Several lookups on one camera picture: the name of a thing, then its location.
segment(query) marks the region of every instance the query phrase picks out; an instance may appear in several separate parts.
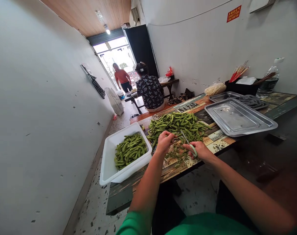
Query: pile of edamame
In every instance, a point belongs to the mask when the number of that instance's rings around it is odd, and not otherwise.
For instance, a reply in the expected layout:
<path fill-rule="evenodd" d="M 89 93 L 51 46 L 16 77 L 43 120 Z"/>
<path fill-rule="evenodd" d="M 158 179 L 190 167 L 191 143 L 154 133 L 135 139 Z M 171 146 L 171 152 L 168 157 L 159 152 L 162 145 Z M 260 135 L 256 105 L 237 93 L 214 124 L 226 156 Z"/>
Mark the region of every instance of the pile of edamame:
<path fill-rule="evenodd" d="M 157 144 L 159 135 L 164 131 L 169 131 L 175 134 L 181 140 L 182 144 L 186 141 L 180 137 L 182 135 L 181 130 L 184 132 L 189 142 L 203 141 L 203 137 L 207 136 L 204 131 L 210 126 L 205 125 L 193 113 L 170 113 L 163 115 L 158 120 L 152 120 L 149 125 L 148 139 L 153 143 L 153 149 Z"/>
<path fill-rule="evenodd" d="M 147 152 L 145 140 L 140 133 L 124 137 L 124 141 L 117 145 L 117 153 L 114 158 L 118 170 L 130 165 Z"/>

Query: red sticker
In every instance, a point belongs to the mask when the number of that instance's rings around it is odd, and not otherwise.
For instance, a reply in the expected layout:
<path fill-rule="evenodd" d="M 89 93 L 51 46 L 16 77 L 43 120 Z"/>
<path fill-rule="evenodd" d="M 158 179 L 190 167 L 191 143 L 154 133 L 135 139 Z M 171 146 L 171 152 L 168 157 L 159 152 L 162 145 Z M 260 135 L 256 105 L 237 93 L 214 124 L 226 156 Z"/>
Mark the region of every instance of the red sticker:
<path fill-rule="evenodd" d="M 232 10 L 231 12 L 228 13 L 227 23 L 240 16 L 241 6 L 235 8 L 234 10 Z"/>

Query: open door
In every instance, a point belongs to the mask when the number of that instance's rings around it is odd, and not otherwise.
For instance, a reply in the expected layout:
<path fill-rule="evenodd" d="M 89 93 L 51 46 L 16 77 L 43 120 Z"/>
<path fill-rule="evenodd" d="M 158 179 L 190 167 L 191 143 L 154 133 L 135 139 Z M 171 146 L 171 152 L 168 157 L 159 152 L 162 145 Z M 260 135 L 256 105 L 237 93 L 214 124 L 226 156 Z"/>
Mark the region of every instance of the open door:
<path fill-rule="evenodd" d="M 146 25 L 125 29 L 125 34 L 136 63 L 143 61 L 148 66 L 148 74 L 159 77 Z"/>

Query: scissors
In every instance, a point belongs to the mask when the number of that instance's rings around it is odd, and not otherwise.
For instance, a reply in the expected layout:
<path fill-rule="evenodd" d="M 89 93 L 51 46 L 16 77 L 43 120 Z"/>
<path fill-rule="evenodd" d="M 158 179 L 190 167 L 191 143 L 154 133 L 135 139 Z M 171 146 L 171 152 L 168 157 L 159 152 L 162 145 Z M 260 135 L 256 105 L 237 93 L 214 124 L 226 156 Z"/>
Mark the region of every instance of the scissors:
<path fill-rule="evenodd" d="M 183 137 L 185 138 L 185 140 L 187 141 L 187 143 L 189 143 L 189 141 L 188 141 L 188 139 L 185 137 L 185 134 L 183 133 L 183 131 L 181 130 L 181 133 L 182 133 L 182 135 L 183 135 Z M 193 156 L 196 158 L 197 157 L 197 151 L 195 150 L 195 148 L 194 148 L 194 146 L 193 145 L 191 145 L 190 144 L 190 146 L 191 146 L 191 148 L 193 149 L 193 151 L 194 152 L 191 152 L 192 154 L 193 154 Z"/>

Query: hanging cloth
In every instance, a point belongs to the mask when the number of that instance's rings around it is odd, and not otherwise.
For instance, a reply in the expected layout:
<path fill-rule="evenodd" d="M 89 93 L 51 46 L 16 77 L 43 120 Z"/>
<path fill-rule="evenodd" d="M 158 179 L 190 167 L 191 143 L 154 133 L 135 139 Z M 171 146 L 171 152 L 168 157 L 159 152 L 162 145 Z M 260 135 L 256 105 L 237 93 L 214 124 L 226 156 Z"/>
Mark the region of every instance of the hanging cloth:
<path fill-rule="evenodd" d="M 105 91 L 100 87 L 100 85 L 96 81 L 96 77 L 91 75 L 83 65 L 81 65 L 81 66 L 86 71 L 87 75 L 89 76 L 90 80 L 92 81 L 92 83 L 93 83 L 94 87 L 96 88 L 96 90 L 98 91 L 98 93 L 101 95 L 101 97 L 103 99 L 105 99 Z"/>

